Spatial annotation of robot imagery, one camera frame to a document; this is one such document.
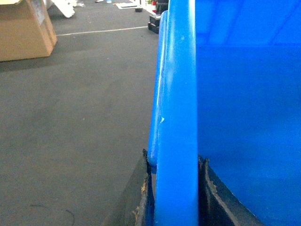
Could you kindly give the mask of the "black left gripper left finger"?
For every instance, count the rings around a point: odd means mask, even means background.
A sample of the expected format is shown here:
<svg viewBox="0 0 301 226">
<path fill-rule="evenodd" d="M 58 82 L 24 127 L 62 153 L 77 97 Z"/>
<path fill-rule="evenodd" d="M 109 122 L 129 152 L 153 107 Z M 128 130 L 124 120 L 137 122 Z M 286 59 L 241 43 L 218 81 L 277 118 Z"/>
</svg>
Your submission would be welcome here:
<svg viewBox="0 0 301 226">
<path fill-rule="evenodd" d="M 103 226 L 152 226 L 155 199 L 152 189 L 151 166 L 143 149 L 117 205 L 102 222 Z"/>
</svg>

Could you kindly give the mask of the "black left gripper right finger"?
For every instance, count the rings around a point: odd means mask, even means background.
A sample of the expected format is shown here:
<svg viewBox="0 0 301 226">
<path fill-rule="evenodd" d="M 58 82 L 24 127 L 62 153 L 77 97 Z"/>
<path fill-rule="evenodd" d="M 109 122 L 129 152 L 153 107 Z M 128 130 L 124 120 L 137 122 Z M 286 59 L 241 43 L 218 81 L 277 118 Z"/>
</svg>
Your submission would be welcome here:
<svg viewBox="0 0 301 226">
<path fill-rule="evenodd" d="M 198 220 L 200 226 L 264 225 L 198 156 Z"/>
</svg>

